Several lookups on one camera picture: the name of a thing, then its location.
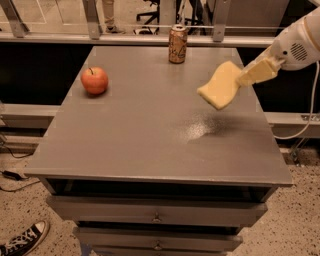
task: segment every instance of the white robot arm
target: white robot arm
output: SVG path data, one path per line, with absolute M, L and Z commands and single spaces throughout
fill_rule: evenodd
M 320 7 L 284 29 L 239 74 L 241 86 L 275 78 L 279 69 L 299 70 L 320 60 Z
M 284 70 L 298 70 L 320 60 L 320 7 L 284 29 L 270 54 L 285 62 Z

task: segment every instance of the aluminum can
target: aluminum can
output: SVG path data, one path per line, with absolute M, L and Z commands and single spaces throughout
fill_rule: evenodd
M 183 63 L 186 59 L 188 32 L 186 27 L 175 24 L 169 32 L 169 61 Z

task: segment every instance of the black cable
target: black cable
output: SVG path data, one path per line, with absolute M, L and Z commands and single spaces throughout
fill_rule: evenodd
M 34 185 L 34 184 L 37 184 L 37 183 L 40 183 L 40 180 L 38 180 L 38 181 L 36 181 L 36 182 L 33 182 L 33 183 L 30 183 L 30 184 L 28 184 L 28 185 L 25 185 L 25 186 L 23 186 L 23 187 L 21 187 L 21 188 L 13 189 L 13 190 L 4 189 L 4 188 L 2 188 L 2 187 L 0 186 L 0 190 L 2 190 L 2 191 L 4 191 L 4 192 L 16 192 L 16 191 L 22 190 L 22 189 L 24 189 L 24 188 L 26 188 L 26 187 L 29 187 L 29 186 Z
M 0 145 L 0 146 L 3 147 L 3 148 L 5 148 L 5 149 L 7 149 L 7 150 L 10 152 L 10 154 L 12 155 L 12 157 L 17 158 L 17 159 L 21 159 L 21 158 L 25 158 L 25 157 L 28 157 L 28 156 L 32 156 L 32 155 L 33 155 L 33 153 L 30 153 L 30 154 L 23 155 L 23 156 L 15 156 L 15 155 L 13 154 L 12 150 L 11 150 L 10 148 L 8 148 L 7 146 L 5 146 L 5 145 Z

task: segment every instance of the terrazzo floor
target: terrazzo floor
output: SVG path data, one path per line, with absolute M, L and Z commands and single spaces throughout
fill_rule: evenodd
M 318 147 L 300 152 L 302 166 L 283 153 L 294 185 L 280 188 L 267 201 L 268 212 L 240 235 L 243 244 L 228 256 L 319 256 L 320 255 L 320 157 Z M 0 170 L 23 173 L 31 157 L 14 159 L 0 154 Z M 3 189 L 16 189 L 37 181 L 14 181 L 0 176 Z M 50 231 L 30 256 L 79 256 L 80 245 L 72 234 L 71 221 L 63 221 L 46 204 L 46 188 L 37 183 L 15 193 L 0 191 L 0 243 L 17 235 L 38 220 L 47 220 Z

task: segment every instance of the apple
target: apple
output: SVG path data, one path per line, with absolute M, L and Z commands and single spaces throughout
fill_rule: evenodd
M 101 94 L 108 88 L 108 75 L 100 67 L 91 67 L 81 74 L 81 83 L 90 94 Z

